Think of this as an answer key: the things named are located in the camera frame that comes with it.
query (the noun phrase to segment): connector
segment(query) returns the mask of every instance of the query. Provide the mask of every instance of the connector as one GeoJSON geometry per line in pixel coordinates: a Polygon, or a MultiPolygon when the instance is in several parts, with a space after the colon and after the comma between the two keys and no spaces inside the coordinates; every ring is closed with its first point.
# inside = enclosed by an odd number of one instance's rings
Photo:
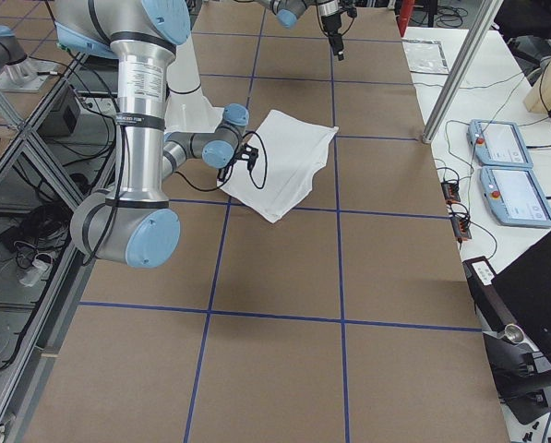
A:
{"type": "Polygon", "coordinates": [[[453,182],[441,182],[441,190],[443,191],[443,197],[448,205],[453,203],[460,203],[460,186],[453,182]]]}
{"type": "Polygon", "coordinates": [[[449,220],[451,221],[453,234],[455,235],[456,240],[458,240],[458,243],[472,239],[472,234],[470,233],[470,223],[466,221],[464,217],[458,214],[451,214],[449,220]]]}

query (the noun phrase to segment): electronic device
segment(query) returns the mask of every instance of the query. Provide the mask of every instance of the electronic device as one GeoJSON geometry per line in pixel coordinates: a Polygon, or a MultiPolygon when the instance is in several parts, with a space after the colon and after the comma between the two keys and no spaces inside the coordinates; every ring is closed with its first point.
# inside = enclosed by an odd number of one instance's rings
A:
{"type": "Polygon", "coordinates": [[[506,226],[551,228],[551,208],[531,170],[485,166],[480,183],[488,206],[506,226]]]}
{"type": "Polygon", "coordinates": [[[484,334],[498,393],[527,425],[551,408],[551,231],[499,274],[484,257],[463,266],[490,329],[516,325],[539,349],[484,334]]]}
{"type": "Polygon", "coordinates": [[[551,232],[492,283],[523,330],[551,360],[551,232]]]}
{"type": "Polygon", "coordinates": [[[532,169],[533,162],[518,126],[512,122],[472,120],[468,141],[482,164],[532,169]]]}

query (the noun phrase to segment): robot arm label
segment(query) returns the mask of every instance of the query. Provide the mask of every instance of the robot arm label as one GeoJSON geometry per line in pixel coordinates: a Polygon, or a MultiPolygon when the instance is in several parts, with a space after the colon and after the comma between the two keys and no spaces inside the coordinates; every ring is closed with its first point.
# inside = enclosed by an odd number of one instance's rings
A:
{"type": "Polygon", "coordinates": [[[124,85],[124,97],[164,101],[164,73],[161,68],[129,60],[123,62],[122,68],[119,70],[119,83],[124,85]]]}

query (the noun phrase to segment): black chair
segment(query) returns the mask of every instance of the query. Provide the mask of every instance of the black chair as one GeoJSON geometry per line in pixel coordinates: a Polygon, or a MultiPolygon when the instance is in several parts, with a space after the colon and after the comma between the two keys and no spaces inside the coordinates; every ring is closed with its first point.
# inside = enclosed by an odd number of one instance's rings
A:
{"type": "Polygon", "coordinates": [[[513,55],[536,66],[540,61],[518,49],[517,37],[551,39],[551,0],[505,0],[495,23],[513,55]]]}

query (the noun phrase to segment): sticker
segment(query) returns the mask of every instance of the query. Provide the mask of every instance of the sticker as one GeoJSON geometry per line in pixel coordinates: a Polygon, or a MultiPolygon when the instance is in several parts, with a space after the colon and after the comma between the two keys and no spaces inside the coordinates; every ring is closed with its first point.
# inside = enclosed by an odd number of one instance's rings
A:
{"type": "Polygon", "coordinates": [[[495,274],[493,274],[493,271],[490,270],[488,264],[485,261],[477,261],[476,263],[472,264],[472,267],[476,271],[476,275],[478,275],[480,281],[483,283],[484,286],[489,286],[493,284],[495,274]]]}
{"type": "Polygon", "coordinates": [[[162,102],[164,73],[162,69],[143,62],[122,62],[119,68],[121,98],[136,98],[162,102]]]}

